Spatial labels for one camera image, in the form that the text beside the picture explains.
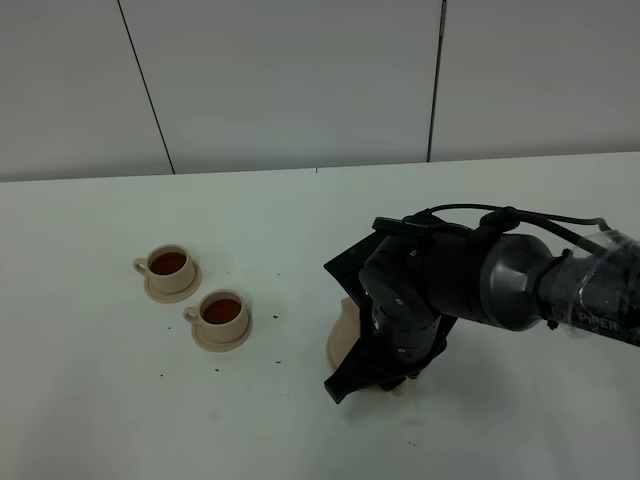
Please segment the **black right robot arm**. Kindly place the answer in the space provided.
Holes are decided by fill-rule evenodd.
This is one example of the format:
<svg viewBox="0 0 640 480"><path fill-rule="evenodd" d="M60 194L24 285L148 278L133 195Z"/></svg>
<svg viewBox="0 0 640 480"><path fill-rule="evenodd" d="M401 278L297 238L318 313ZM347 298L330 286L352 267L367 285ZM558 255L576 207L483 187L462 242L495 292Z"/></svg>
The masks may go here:
<svg viewBox="0 0 640 480"><path fill-rule="evenodd" d="M325 387L335 402L391 390L441 354L460 320L525 331L564 324L639 342L639 245L615 230L559 256L531 235L374 233L326 264L359 308L359 336Z"/></svg>

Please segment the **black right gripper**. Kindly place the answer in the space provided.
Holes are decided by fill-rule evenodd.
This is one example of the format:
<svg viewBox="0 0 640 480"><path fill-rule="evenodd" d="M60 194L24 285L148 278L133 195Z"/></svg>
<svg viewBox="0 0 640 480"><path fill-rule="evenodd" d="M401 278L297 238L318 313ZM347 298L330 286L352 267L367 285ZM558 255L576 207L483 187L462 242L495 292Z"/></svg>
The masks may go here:
<svg viewBox="0 0 640 480"><path fill-rule="evenodd" d="M389 392L414 379L447 346L457 319L431 307L411 278L415 242L373 233L324 265L357 307L357 336L324 382L337 404L379 387Z"/></svg>

